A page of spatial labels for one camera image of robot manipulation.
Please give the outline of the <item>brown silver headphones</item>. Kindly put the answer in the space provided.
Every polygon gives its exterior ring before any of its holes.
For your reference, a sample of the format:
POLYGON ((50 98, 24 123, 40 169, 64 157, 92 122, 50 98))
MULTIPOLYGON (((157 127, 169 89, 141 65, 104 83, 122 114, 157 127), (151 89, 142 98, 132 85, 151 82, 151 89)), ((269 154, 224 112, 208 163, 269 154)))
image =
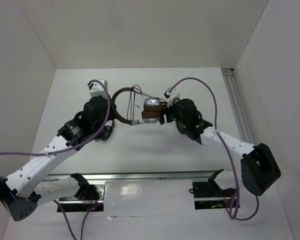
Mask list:
POLYGON ((145 93, 138 84, 134 84, 131 87, 123 87, 117 90, 112 95, 111 103, 115 104, 115 119, 126 125, 137 126, 157 123, 164 104, 167 102, 160 97, 145 93), (126 116, 123 116, 119 113, 116 100, 120 94, 125 92, 129 93, 129 98, 126 116))

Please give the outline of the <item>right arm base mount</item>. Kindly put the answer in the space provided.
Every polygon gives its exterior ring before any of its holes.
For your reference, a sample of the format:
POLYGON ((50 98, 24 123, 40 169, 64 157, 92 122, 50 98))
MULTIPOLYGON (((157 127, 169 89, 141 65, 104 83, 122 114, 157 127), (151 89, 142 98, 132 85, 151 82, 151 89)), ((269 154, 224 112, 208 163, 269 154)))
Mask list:
POLYGON ((195 210, 225 209, 231 202, 234 188, 221 189, 215 182, 193 182, 188 190, 194 197, 195 210))

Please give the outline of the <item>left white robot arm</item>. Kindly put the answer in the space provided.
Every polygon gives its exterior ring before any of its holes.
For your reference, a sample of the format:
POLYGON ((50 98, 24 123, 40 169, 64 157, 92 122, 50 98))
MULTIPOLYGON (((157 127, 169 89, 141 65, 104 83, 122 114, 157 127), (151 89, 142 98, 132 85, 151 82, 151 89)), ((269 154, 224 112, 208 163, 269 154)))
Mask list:
POLYGON ((97 197, 98 190, 80 173, 45 182, 63 161, 76 154, 88 139, 107 140, 115 119, 116 105, 102 96, 92 97, 83 110, 67 121, 52 141, 23 167, 0 176, 0 202, 16 222, 29 217, 34 210, 47 202, 73 196, 78 200, 97 197))

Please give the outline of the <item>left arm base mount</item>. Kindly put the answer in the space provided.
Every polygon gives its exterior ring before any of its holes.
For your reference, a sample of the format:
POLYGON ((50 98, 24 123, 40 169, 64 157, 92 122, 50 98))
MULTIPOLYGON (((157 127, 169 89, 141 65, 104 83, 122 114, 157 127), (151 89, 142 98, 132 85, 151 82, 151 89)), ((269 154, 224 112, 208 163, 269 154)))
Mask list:
POLYGON ((67 196, 58 200, 58 203, 66 213, 84 213, 88 210, 91 210, 92 212, 104 211, 106 182, 92 181, 90 184, 95 187, 95 191, 90 191, 82 199, 78 199, 74 196, 67 196))

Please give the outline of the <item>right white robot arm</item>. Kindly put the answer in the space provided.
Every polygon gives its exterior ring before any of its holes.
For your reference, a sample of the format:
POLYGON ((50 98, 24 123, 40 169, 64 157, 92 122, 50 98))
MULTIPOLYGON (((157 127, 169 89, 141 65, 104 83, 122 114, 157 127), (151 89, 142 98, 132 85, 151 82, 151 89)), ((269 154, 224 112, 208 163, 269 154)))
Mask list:
POLYGON ((254 145, 217 130, 202 118, 195 103, 188 98, 164 103, 159 122, 175 122, 178 131, 192 141, 220 153, 230 153, 233 163, 240 164, 243 186, 255 196, 260 197, 282 175, 266 144, 254 145))

